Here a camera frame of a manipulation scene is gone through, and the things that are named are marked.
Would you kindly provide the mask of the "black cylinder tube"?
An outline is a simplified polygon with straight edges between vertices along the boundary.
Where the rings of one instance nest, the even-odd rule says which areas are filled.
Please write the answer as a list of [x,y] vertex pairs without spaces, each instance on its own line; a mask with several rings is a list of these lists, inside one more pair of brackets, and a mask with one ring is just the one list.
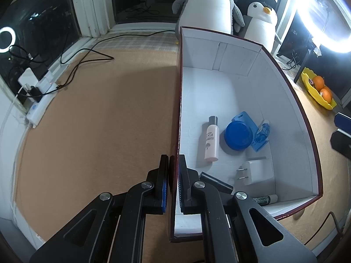
[[214,187],[217,188],[217,190],[219,192],[223,192],[226,194],[232,194],[234,187],[229,185],[228,183],[225,183],[213,176],[211,176],[210,174],[207,174],[205,172],[201,172],[201,174],[199,175],[199,179],[202,182],[208,183]]

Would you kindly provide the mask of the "white usb charger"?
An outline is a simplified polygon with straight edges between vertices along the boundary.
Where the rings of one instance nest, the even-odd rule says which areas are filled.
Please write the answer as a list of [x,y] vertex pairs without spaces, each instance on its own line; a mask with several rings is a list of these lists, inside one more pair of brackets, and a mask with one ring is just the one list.
[[274,177],[272,163],[266,159],[248,160],[237,169],[237,180],[252,185],[271,180]]

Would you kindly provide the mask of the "clear blue sanitizer bottle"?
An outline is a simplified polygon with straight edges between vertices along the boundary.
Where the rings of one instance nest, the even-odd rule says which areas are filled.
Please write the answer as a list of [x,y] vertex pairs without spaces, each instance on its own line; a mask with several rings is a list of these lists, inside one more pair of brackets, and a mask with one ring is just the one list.
[[258,130],[255,134],[255,142],[261,144],[268,139],[270,134],[270,123],[268,120],[263,120],[261,124],[258,126]]

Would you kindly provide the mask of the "light blue phone stand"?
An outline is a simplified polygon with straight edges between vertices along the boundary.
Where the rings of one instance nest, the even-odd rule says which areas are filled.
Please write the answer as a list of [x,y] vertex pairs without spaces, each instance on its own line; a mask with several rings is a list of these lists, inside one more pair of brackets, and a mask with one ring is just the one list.
[[252,143],[251,147],[255,150],[255,152],[260,151],[268,142],[269,139],[267,139],[265,142],[258,144],[255,142],[255,134],[258,130],[257,124],[252,120],[252,118],[245,112],[243,111],[242,113],[236,115],[232,121],[242,121],[244,124],[246,124],[252,131],[253,138],[252,138]]

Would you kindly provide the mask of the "pink lotion bottle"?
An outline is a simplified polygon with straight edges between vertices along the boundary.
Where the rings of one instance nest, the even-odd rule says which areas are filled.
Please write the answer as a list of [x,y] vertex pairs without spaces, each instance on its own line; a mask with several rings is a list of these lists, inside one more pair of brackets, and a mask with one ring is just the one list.
[[219,158],[220,130],[218,127],[218,117],[210,116],[206,129],[205,160],[216,162]]

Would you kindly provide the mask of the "green white glue stick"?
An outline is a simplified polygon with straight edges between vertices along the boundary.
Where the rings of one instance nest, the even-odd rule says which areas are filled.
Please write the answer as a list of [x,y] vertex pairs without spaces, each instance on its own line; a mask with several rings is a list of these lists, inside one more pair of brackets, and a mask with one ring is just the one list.
[[254,197],[253,201],[255,201],[260,206],[266,206],[276,203],[278,201],[278,196],[276,194],[272,194],[261,197]]

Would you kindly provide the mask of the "blue round tin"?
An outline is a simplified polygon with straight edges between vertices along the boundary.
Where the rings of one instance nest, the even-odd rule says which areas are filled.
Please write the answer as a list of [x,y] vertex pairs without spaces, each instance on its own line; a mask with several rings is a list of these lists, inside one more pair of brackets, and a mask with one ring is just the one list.
[[224,140],[232,150],[241,151],[248,148],[252,138],[251,129],[242,121],[232,121],[224,131]]

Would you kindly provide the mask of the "yellow fruit bowl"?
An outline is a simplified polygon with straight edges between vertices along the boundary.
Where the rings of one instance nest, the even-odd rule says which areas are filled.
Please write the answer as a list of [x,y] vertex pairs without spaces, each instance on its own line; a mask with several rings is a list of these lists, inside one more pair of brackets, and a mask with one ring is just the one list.
[[324,78],[305,67],[301,73],[302,82],[312,98],[327,110],[333,110],[337,103],[331,90],[325,85]]

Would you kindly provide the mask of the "small plush penguin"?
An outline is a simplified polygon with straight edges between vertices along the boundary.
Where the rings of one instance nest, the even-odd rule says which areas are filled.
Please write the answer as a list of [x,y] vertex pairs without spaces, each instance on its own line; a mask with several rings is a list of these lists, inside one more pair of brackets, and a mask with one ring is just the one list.
[[276,11],[266,4],[252,2],[243,18],[245,26],[241,29],[240,36],[257,42],[272,52],[278,21]]

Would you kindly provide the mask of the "white power strip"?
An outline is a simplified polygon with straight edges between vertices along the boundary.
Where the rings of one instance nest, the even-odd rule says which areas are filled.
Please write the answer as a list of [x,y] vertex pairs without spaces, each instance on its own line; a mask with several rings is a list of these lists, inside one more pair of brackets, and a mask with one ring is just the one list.
[[43,96],[40,101],[35,101],[32,104],[26,115],[26,119],[32,128],[38,126],[51,101],[58,93],[56,91],[58,85],[54,82],[54,75],[50,70],[40,81],[38,81],[35,87]]

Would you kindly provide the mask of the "large plush penguin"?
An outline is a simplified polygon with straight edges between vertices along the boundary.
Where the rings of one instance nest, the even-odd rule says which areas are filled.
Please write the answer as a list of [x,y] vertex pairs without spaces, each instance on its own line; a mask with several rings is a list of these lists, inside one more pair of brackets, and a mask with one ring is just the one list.
[[197,27],[226,34],[239,32],[245,26],[241,10],[234,0],[175,0],[172,13],[179,18],[175,35],[179,37],[181,27]]

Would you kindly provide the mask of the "white wall charger block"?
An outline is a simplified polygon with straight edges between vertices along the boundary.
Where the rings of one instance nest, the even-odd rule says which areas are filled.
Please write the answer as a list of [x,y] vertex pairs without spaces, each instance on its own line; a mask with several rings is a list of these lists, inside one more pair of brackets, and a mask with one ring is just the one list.
[[22,86],[25,91],[30,91],[38,83],[38,79],[35,76],[33,70],[28,67],[18,78],[19,84]]

